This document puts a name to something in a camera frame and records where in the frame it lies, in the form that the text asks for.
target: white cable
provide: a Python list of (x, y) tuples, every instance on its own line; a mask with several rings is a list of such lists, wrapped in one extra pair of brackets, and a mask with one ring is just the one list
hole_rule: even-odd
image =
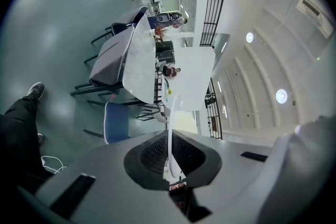
[(50, 167), (48, 167), (48, 166), (46, 166), (46, 165), (43, 166), (44, 168), (48, 168), (48, 169), (54, 171), (54, 174), (59, 173), (59, 171), (60, 171), (61, 169), (63, 170), (64, 168), (67, 168), (66, 166), (63, 165), (62, 161), (61, 161), (59, 158), (57, 158), (57, 157), (52, 157), (52, 156), (41, 156), (41, 159), (43, 159), (43, 158), (52, 158), (52, 159), (56, 159), (56, 160), (58, 160), (58, 161), (61, 163), (61, 167), (60, 167), (59, 169), (57, 169), (57, 170), (55, 170), (55, 169), (53, 169), (53, 168), (50, 168)]
[(175, 173), (173, 169), (173, 160), (172, 160), (172, 139), (173, 139), (173, 126), (175, 124), (175, 118), (176, 118), (176, 113), (174, 111), (175, 109), (175, 103), (177, 98), (180, 97), (180, 94), (176, 94), (173, 103), (172, 103), (172, 109), (171, 109), (171, 114), (170, 114), (170, 120), (169, 120), (169, 129), (168, 129), (168, 163), (169, 163), (169, 170), (170, 173), (174, 178), (178, 178), (178, 174)]

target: shoe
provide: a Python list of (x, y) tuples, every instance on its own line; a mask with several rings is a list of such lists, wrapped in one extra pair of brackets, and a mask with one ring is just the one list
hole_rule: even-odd
[(38, 144), (39, 144), (40, 147), (42, 147), (42, 145), (44, 144), (44, 141), (45, 141), (44, 135), (38, 133), (37, 137), (38, 137)]
[(38, 82), (30, 87), (27, 95), (33, 95), (37, 101), (39, 101), (44, 94), (44, 84), (42, 82)]

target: black pants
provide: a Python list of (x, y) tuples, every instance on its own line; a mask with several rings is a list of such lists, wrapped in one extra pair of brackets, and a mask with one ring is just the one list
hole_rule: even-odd
[(17, 100), (0, 115), (1, 154), (6, 167), (6, 180), (31, 193), (52, 176), (41, 162), (37, 128), (37, 100), (26, 96)]

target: floor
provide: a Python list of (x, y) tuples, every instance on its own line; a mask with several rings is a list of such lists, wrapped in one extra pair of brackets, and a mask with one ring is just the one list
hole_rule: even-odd
[[(141, 5), (141, 0), (13, 1), (0, 29), (0, 113), (25, 96), (32, 84), (43, 82), (46, 93), (37, 115), (38, 131), (46, 136), (43, 154), (69, 165), (103, 145), (103, 139), (82, 131), (102, 133), (103, 107), (86, 102), (86, 98), (101, 99), (96, 93), (72, 97), (69, 92), (88, 81), (94, 61), (88, 65), (83, 61), (98, 53), (104, 41), (93, 46), (91, 40), (123, 13)], [(113, 101), (131, 98), (124, 92)], [(138, 107), (130, 114), (131, 136), (165, 129), (155, 120), (135, 119)]]

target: gray floor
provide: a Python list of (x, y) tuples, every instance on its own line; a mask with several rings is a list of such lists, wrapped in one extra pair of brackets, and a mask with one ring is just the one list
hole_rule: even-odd
[[(46, 96), (38, 107), (38, 131), (45, 134), (42, 152), (59, 157), (65, 165), (103, 140), (82, 131), (102, 133), (103, 107), (85, 99), (97, 94), (71, 97), (75, 84), (85, 83), (92, 63), (83, 61), (98, 53), (103, 42), (90, 41), (103, 33), (120, 15), (141, 6), (140, 0), (14, 0), (0, 32), (0, 113), (26, 95), (38, 81), (46, 85)], [(116, 102), (131, 98), (122, 94)], [(155, 120), (142, 122), (131, 110), (130, 135), (163, 130)]]

